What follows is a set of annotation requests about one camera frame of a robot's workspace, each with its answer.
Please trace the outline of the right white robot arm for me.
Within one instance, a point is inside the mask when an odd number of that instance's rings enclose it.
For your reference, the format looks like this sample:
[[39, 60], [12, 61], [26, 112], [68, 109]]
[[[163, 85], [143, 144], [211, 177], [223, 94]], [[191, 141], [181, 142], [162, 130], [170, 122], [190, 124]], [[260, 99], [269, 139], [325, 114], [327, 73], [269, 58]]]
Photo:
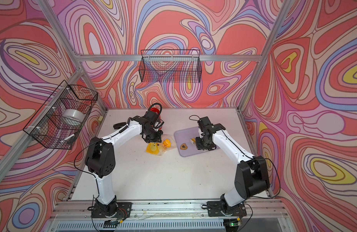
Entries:
[[233, 188], [218, 201], [208, 201], [202, 208], [210, 217], [245, 216], [245, 201], [270, 187], [267, 161], [241, 147], [222, 124], [213, 124], [208, 117], [200, 118], [197, 124], [196, 148], [207, 151], [219, 148], [236, 165]]

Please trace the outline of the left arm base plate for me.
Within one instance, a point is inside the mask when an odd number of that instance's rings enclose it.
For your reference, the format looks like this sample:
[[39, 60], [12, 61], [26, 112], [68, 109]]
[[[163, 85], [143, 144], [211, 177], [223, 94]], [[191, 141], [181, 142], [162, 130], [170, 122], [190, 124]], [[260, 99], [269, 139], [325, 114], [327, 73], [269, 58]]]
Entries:
[[91, 220], [96, 229], [116, 229], [130, 217], [132, 203], [111, 202], [108, 205], [103, 205], [96, 201], [96, 203], [88, 207], [87, 210], [91, 212]]

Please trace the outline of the heart shaped chocolate cookie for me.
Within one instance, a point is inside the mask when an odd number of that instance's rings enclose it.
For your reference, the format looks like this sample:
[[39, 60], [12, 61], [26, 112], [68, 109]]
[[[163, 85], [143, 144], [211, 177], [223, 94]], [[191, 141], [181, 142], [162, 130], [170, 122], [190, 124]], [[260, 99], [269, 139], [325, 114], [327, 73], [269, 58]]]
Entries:
[[180, 146], [180, 149], [181, 149], [181, 150], [186, 150], [186, 149], [188, 149], [188, 147], [187, 147], [187, 145], [184, 143], [184, 144], [182, 144], [182, 145]]

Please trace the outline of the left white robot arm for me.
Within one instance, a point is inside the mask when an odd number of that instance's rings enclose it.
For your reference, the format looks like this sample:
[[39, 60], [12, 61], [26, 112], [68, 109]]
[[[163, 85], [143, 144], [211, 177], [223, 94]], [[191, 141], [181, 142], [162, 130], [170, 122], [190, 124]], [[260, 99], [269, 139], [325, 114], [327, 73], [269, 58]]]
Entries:
[[102, 138], [94, 137], [88, 146], [85, 166], [96, 180], [97, 196], [89, 210], [92, 218], [120, 218], [130, 216], [127, 203], [119, 206], [113, 190], [112, 173], [116, 167], [115, 150], [120, 148], [130, 139], [141, 135], [147, 143], [160, 143], [163, 131], [161, 127], [162, 105], [152, 104], [143, 116], [128, 118], [126, 122], [113, 125], [114, 132]]

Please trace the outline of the clear bag with yellow lion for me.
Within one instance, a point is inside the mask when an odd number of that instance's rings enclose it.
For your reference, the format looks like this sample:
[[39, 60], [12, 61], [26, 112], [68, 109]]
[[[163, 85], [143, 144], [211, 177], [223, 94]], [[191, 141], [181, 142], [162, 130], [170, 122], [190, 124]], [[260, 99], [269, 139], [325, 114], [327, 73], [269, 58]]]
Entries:
[[145, 152], [150, 155], [161, 156], [175, 148], [177, 148], [175, 140], [171, 136], [164, 135], [160, 143], [149, 143]]

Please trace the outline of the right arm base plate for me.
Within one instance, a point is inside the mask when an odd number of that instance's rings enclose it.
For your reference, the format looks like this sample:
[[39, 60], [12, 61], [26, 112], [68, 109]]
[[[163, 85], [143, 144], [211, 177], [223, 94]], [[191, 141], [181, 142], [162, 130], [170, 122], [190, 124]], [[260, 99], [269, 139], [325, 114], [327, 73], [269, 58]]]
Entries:
[[206, 210], [209, 217], [239, 217], [247, 216], [247, 211], [243, 203], [235, 206], [228, 206], [225, 201], [208, 201], [201, 206]]

